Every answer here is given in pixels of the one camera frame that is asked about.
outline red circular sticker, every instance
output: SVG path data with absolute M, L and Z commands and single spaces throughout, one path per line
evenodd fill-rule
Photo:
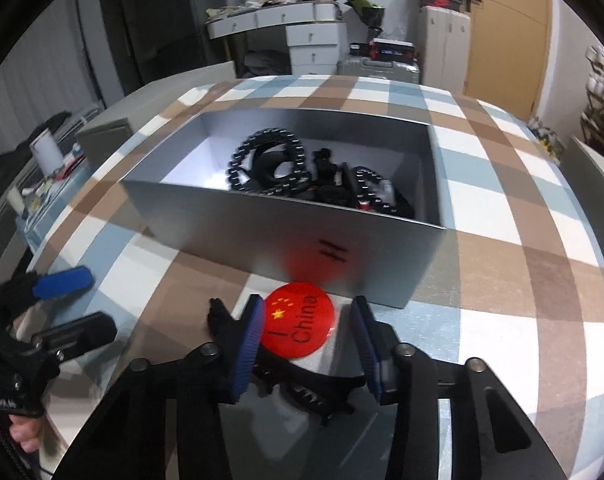
M 288 283 L 266 298 L 261 343 L 285 359 L 312 354 L 326 342 L 335 308 L 326 293 L 309 283 Z

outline wooden door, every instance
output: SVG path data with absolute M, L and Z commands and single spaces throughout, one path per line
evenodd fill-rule
M 471 19 L 464 93 L 528 120 L 546 72 L 550 0 L 473 0 Z

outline blue gripper pad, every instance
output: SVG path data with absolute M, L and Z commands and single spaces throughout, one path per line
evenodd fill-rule
M 243 326 L 243 333 L 229 377 L 231 398 L 235 402 L 249 387 L 265 322 L 264 300 L 257 294 L 252 294 L 242 312 L 242 317 L 238 320 L 240 326 Z
M 33 295 L 40 300 L 52 300 L 71 292 L 91 288 L 93 283 L 93 275 L 86 267 L 74 267 L 42 276 L 33 287 Z
M 390 403 L 390 396 L 397 389 L 391 350 L 399 344 L 399 339 L 390 325 L 375 320 L 364 296 L 352 301 L 350 318 L 368 390 L 381 404 Z

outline desk drawer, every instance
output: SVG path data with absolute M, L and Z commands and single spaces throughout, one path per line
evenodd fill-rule
M 335 65 L 293 65 L 291 68 L 293 75 L 333 75 L 336 71 Z
M 257 27 L 257 13 L 247 12 L 246 14 L 223 18 L 210 23 L 208 25 L 208 34 L 210 38 L 219 38 L 221 36 L 228 36 L 229 34 L 236 34 L 237 32 L 244 32 L 245 30 L 252 30 Z
M 289 49 L 291 65 L 330 65 L 339 61 L 337 45 L 303 45 Z
M 340 43 L 340 38 L 345 35 L 345 23 L 309 23 L 287 27 L 288 46 L 337 45 Z
M 286 25 L 287 23 L 312 22 L 315 19 L 313 4 L 294 4 L 271 7 L 258 11 L 258 26 Z

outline white desk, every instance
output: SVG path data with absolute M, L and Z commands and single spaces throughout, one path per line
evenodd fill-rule
M 207 23 L 211 39 L 278 25 L 287 28 L 293 75 L 333 74 L 349 52 L 346 23 L 331 0 L 265 7 Z

